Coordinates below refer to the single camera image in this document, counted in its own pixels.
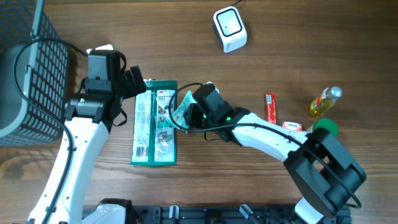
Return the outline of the red Nescafe sachet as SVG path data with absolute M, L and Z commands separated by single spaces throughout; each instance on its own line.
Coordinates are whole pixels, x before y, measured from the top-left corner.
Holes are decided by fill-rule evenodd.
M 275 94 L 266 93 L 266 120 L 269 123 L 277 124 L 277 109 L 276 109 L 276 100 Z

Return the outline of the yellow Vim dish soap bottle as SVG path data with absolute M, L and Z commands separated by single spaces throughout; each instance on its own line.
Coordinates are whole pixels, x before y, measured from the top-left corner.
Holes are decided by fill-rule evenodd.
M 321 117 L 342 97 L 342 94 L 343 91 L 338 86 L 324 89 L 321 95 L 309 104 L 308 114 L 313 118 Z

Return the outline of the orange Kleenex tissue pack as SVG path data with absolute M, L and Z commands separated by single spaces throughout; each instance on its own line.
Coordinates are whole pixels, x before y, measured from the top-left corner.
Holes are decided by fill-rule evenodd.
M 282 127 L 292 131 L 302 131 L 302 125 L 291 121 L 284 121 Z

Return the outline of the teal wipes packet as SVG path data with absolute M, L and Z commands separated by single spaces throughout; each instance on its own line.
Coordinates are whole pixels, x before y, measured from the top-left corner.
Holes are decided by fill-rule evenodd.
M 172 117 L 174 121 L 181 127 L 183 128 L 188 128 L 188 125 L 186 125 L 185 118 L 183 117 L 184 112 L 188 110 L 188 107 L 192 104 L 196 103 L 196 101 L 193 98 L 192 92 L 188 91 L 187 94 L 185 95 L 183 101 L 180 103 L 178 108 L 172 113 Z

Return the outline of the green lid jar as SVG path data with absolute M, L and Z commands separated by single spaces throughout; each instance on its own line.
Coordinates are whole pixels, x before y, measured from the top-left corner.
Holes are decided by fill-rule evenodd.
M 338 135 L 337 124 L 328 118 L 319 119 L 313 125 L 311 125 L 309 128 L 307 128 L 306 132 L 312 133 L 317 128 L 324 128 L 324 129 L 329 130 L 329 132 L 331 132 L 334 136 Z

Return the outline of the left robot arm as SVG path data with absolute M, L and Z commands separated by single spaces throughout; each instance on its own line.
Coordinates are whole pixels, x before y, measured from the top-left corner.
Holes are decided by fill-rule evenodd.
M 66 128 L 50 177 L 28 223 L 81 223 L 86 191 L 98 154 L 122 102 L 145 92 L 138 66 L 126 68 L 117 50 L 92 50 L 84 93 L 65 105 Z

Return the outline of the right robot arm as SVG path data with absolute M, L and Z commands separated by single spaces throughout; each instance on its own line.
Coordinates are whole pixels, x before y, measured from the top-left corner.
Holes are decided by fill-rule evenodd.
M 366 180 L 364 169 L 329 130 L 308 133 L 272 124 L 242 107 L 232 108 L 212 83 L 200 84 L 188 111 L 190 132 L 213 131 L 225 142 L 258 149 L 281 161 L 302 194 L 294 215 L 304 223 L 333 218 Z

